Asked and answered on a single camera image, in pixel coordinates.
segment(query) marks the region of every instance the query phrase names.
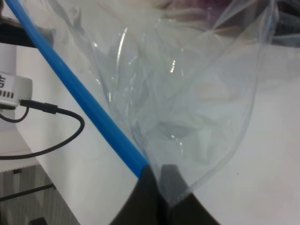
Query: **black wire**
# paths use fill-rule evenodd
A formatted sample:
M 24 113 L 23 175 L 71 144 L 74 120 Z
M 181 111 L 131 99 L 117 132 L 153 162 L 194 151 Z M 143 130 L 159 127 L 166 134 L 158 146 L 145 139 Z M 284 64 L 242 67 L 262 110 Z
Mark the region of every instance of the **black wire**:
M 55 146 L 53 146 L 51 148 L 48 148 L 46 150 L 35 152 L 35 153 L 31 153 L 31 154 L 26 154 L 26 155 L 0 156 L 0 160 L 26 159 L 26 158 L 33 158 L 33 157 L 37 157 L 37 156 L 41 156 L 41 155 L 47 154 L 49 152 L 57 150 L 57 149 L 65 146 L 66 144 L 70 143 L 72 140 L 74 140 L 83 131 L 85 123 L 84 123 L 83 118 L 80 115 L 76 114 L 75 112 L 71 112 L 69 110 L 60 109 L 60 108 L 56 108 L 56 113 L 73 117 L 73 118 L 77 119 L 80 122 L 80 127 L 78 128 L 78 130 L 72 136 L 70 136 L 65 141 L 63 141 L 63 142 L 61 142 L 61 143 L 59 143 L 59 144 L 57 144 L 57 145 L 55 145 Z
M 13 120 L 13 119 L 7 118 L 7 117 L 3 116 L 2 114 L 0 114 L 0 119 L 3 119 L 6 122 L 10 122 L 10 123 L 19 123 L 19 122 L 23 121 L 26 118 L 28 112 L 29 112 L 29 107 L 26 108 L 25 114 L 21 118 L 19 118 L 17 120 Z
M 42 190 L 46 190 L 46 189 L 49 189 L 49 188 L 55 188 L 54 184 L 52 183 L 52 184 L 44 185 L 44 186 L 41 186 L 41 187 L 36 187 L 34 189 L 30 189 L 30 190 L 27 190 L 27 191 L 22 191 L 22 192 L 19 192 L 19 193 L 16 193 L 16 194 L 8 195 L 8 196 L 0 198 L 0 202 L 7 201 L 7 200 L 17 198 L 17 197 L 21 197 L 21 196 L 24 196 L 24 195 L 29 195 L 29 194 L 32 194 L 32 193 L 35 193 L 35 192 L 38 192 L 38 191 L 42 191 Z

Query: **white device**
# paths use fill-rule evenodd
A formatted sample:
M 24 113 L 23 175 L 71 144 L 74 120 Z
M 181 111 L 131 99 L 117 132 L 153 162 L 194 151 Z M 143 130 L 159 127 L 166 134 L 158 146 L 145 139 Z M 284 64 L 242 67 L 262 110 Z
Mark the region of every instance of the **white device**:
M 31 100 L 32 80 L 0 72 L 0 108 L 14 109 L 20 100 Z

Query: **white surface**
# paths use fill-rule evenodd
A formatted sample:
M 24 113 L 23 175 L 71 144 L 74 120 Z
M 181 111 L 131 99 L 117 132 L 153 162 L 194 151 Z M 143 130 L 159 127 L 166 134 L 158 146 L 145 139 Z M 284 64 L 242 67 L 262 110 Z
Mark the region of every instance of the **white surface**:
M 273 47 L 264 66 L 246 137 L 230 163 L 196 196 L 223 225 L 282 225 L 300 221 L 300 51 Z M 34 80 L 33 99 L 84 116 L 84 132 L 41 165 L 83 225 L 108 224 L 136 178 L 84 115 L 37 50 L 18 48 L 17 72 Z M 72 119 L 30 112 L 19 130 L 33 151 L 74 132 Z
M 137 181 L 36 49 L 17 48 L 17 74 L 33 80 L 33 100 L 56 104 L 83 116 L 84 131 L 65 147 L 38 157 L 50 179 L 83 225 L 106 225 L 122 208 Z M 21 107 L 16 115 L 21 116 Z M 79 122 L 30 110 L 18 129 L 32 151 L 64 141 Z
M 16 16 L 13 14 L 13 12 L 10 10 L 10 8 L 8 7 L 8 5 L 6 4 L 6 2 L 4 2 L 4 8 L 2 11 L 2 15 L 12 18 L 12 19 L 17 19 Z
M 15 74 L 16 46 L 0 43 L 0 71 Z M 14 111 L 4 111 L 4 115 L 14 118 Z M 19 155 L 31 153 L 29 147 L 16 129 L 15 124 L 0 119 L 0 154 Z M 24 159 L 15 161 L 0 161 L 0 172 L 37 164 L 37 160 Z

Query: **blue tube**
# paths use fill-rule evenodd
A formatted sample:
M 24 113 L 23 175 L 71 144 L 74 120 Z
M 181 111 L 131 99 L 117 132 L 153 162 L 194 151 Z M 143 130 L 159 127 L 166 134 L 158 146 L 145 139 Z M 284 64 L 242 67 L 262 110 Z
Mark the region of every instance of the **blue tube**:
M 42 53 L 83 111 L 124 163 L 137 177 L 139 177 L 143 166 L 148 164 L 147 160 L 118 128 L 110 116 L 38 32 L 31 19 L 25 13 L 20 2 L 18 0 L 6 0 L 6 3 L 23 25 L 32 42 Z

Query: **plastic bag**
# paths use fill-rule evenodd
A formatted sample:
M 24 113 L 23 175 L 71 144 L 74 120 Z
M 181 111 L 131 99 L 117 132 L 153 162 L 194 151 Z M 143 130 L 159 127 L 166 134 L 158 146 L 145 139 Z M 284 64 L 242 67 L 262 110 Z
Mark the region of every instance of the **plastic bag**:
M 299 47 L 300 2 L 297 0 L 277 0 L 279 20 L 273 43 L 276 45 Z
M 19 2 L 38 29 L 52 31 L 53 49 L 100 104 L 104 91 L 111 117 L 171 205 L 234 155 L 274 29 L 274 1 Z

